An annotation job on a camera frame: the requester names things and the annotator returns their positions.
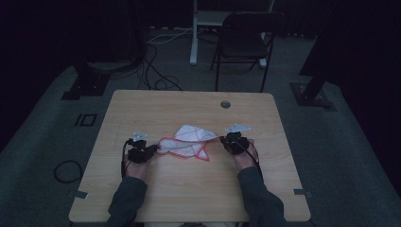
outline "black metal base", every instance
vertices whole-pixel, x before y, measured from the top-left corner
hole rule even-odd
[[[78,76],[70,91],[64,92],[61,100],[79,100],[81,96],[103,96],[111,75],[98,71],[92,73],[94,79],[86,85],[83,84],[82,77]]]
[[[295,95],[297,103],[299,106],[309,106],[309,107],[323,107],[327,112],[336,112],[336,107],[332,101],[327,100],[323,91],[320,91],[315,97],[308,98],[304,95],[306,83],[290,83],[292,92]]]

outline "black chair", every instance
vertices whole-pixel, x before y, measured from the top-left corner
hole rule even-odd
[[[216,88],[221,63],[252,62],[253,69],[259,59],[266,59],[267,64],[260,92],[263,92],[268,74],[273,40],[283,29],[286,16],[281,12],[248,12],[240,11],[229,14],[223,22],[218,36],[218,46],[213,57],[212,66],[218,65],[216,72]]]

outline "chair seat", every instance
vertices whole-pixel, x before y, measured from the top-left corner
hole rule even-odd
[[[226,32],[220,37],[219,48],[226,59],[264,59],[268,56],[260,33]]]

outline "chair backrest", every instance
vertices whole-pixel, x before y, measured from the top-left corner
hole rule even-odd
[[[270,32],[277,35],[284,28],[286,20],[281,12],[236,11],[224,19],[222,29]]]

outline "gray carpet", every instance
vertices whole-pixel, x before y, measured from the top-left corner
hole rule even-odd
[[[161,32],[167,31],[152,31],[151,35]],[[201,36],[216,40],[213,35]],[[290,223],[290,226],[401,226],[400,198],[340,89],[332,84],[323,87],[336,112],[299,107],[294,99],[289,83],[310,80],[298,74],[313,43],[304,38],[277,39],[265,87],[265,92],[275,97],[298,173],[304,188],[311,193],[307,202],[313,223]],[[215,46],[200,42],[198,64],[190,66],[190,44],[188,36],[156,44],[158,55],[153,65],[165,76],[179,79],[185,91],[213,91],[215,71],[209,71],[209,67]],[[148,60],[153,53],[149,48]],[[94,66],[110,69],[117,64],[95,63]],[[256,67],[249,72],[247,67],[223,65],[219,90],[257,92],[263,70]],[[78,182],[57,182],[53,177],[54,168],[65,160],[86,166],[113,91],[147,89],[136,73],[120,73],[113,75],[104,96],[61,101],[63,92],[70,89],[76,76],[70,67],[54,80],[0,154],[1,227],[69,226],[71,192],[78,189]],[[153,86],[158,76],[149,71],[148,79]],[[80,114],[97,114],[94,126],[76,126]],[[79,173],[75,166],[66,165],[59,169],[59,175],[72,179]],[[103,224],[75,223],[74,226]]]

